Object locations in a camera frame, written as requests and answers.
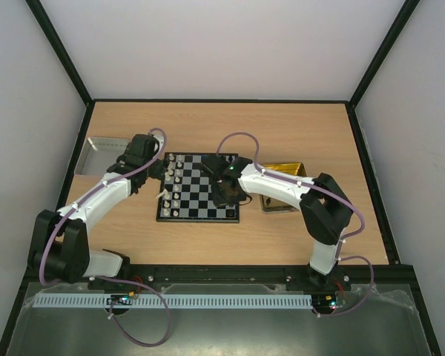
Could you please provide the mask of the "black silver chess board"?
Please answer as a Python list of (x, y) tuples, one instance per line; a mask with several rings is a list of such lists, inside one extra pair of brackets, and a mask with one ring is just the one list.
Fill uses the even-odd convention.
[[(171, 192), (170, 200), (158, 199), (156, 221), (160, 223), (238, 223), (240, 208), (238, 205), (217, 207), (212, 201), (211, 183), (201, 173), (202, 158), (207, 153), (167, 152), (170, 173), (161, 181), (160, 192), (165, 188)], [(179, 201), (179, 207), (173, 207), (173, 201)], [(179, 211), (178, 217), (172, 211)]]

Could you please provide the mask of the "gold tin box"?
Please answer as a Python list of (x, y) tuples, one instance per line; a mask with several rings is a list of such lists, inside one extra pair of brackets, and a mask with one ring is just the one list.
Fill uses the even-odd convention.
[[(306, 177), (305, 165), (302, 162), (278, 162), (263, 165), (266, 169), (272, 170), (279, 176)], [(281, 214), (295, 212), (297, 209), (286, 202), (286, 192), (283, 189), (290, 190), (288, 183), (276, 179), (277, 193), (260, 194), (260, 206), (264, 214)]]

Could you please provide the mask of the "silver tin lid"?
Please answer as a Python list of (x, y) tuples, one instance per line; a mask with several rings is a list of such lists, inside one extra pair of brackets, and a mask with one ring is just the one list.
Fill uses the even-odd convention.
[(82, 147), (74, 173), (101, 177), (125, 152), (128, 139), (88, 137)]

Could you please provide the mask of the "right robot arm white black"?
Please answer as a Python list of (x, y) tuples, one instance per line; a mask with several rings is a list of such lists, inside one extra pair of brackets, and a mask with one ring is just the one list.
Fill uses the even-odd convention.
[(354, 207), (333, 177), (297, 177), (268, 169), (238, 156), (228, 162), (220, 155), (204, 156), (200, 170), (209, 179), (215, 206), (233, 206), (250, 194), (279, 200), (301, 212), (306, 230), (314, 239), (307, 282), (319, 291), (334, 282), (342, 233)]

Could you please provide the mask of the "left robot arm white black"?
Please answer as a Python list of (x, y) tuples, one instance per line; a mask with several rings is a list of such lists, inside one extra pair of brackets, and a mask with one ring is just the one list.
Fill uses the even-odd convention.
[(162, 180), (168, 163), (160, 159), (167, 135), (161, 128), (137, 134), (100, 181), (57, 211), (43, 210), (34, 222), (27, 266), (43, 286), (75, 283), (86, 277), (116, 277), (124, 255), (93, 251), (88, 235), (118, 203), (137, 194), (147, 179)]

